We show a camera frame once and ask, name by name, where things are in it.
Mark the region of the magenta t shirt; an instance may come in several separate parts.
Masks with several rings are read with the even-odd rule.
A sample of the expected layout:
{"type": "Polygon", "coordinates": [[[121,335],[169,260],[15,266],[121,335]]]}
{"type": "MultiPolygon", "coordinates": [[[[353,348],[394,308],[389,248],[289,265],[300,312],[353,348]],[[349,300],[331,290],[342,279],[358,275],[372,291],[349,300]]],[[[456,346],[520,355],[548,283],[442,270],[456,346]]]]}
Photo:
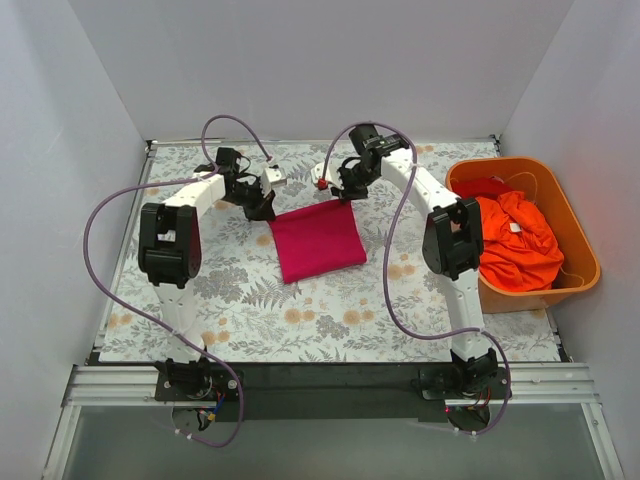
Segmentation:
{"type": "Polygon", "coordinates": [[[300,208],[278,215],[269,226],[286,284],[367,262],[349,202],[300,208]]]}

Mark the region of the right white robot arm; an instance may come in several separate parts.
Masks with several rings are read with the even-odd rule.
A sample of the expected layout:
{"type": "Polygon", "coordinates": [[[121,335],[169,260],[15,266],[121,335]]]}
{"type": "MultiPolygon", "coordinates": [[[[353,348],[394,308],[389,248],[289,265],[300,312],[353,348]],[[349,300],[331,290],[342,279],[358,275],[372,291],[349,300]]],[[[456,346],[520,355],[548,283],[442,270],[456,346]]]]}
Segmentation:
{"type": "Polygon", "coordinates": [[[394,312],[389,279],[384,277],[383,296],[389,316],[406,336],[416,340],[450,340],[452,377],[449,384],[464,397],[487,389],[499,371],[503,357],[497,340],[486,331],[478,291],[483,233],[479,203],[463,199],[439,182],[418,160],[415,144],[399,130],[381,134],[382,124],[356,123],[344,129],[355,149],[334,172],[322,171],[331,193],[346,202],[367,197],[379,179],[397,187],[401,205],[411,203],[424,224],[422,256],[436,275],[445,297],[450,331],[419,334],[406,327],[394,312]]]}

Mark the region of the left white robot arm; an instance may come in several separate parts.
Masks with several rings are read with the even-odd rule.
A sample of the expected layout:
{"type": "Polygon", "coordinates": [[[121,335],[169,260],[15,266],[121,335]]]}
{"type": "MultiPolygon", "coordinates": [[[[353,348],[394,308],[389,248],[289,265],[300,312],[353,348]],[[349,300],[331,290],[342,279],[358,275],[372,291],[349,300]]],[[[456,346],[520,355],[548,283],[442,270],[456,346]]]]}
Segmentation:
{"type": "Polygon", "coordinates": [[[216,388],[196,322],[200,220],[219,201],[240,206],[250,221],[273,220],[274,188],[286,183],[277,165],[268,164],[257,175],[241,166],[245,159],[237,150],[220,147],[214,162],[198,166],[177,193],[141,209],[138,264],[153,285],[161,320],[172,335],[168,359],[156,367],[171,387],[193,400],[211,397],[216,388]]]}

